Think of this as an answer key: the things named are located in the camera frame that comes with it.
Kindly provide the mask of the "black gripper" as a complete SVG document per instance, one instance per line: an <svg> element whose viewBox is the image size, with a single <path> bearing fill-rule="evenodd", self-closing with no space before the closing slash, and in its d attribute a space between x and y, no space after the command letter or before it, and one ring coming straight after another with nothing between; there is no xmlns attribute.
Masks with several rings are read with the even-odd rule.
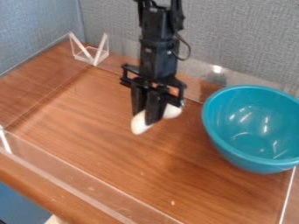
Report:
<svg viewBox="0 0 299 224"><path fill-rule="evenodd" d="M176 107L183 105L187 85L175 77L179 39L142 39L140 46L140 64L122 65L120 83L131 88L132 114L144 110L146 124L151 125L162 120L167 102Z"/></svg>

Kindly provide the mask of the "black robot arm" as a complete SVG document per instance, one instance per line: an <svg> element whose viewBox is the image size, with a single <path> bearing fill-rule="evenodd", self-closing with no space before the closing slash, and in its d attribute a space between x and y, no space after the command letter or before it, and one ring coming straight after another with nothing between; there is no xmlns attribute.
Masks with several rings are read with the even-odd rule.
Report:
<svg viewBox="0 0 299 224"><path fill-rule="evenodd" d="M120 83L131 88L132 114L144 112L144 123L151 125L164 116L168 104L183 106L184 82L176 79L183 29L183 3L171 0L171 6L155 0L138 2L139 25L142 28L140 64L124 64Z"/></svg>

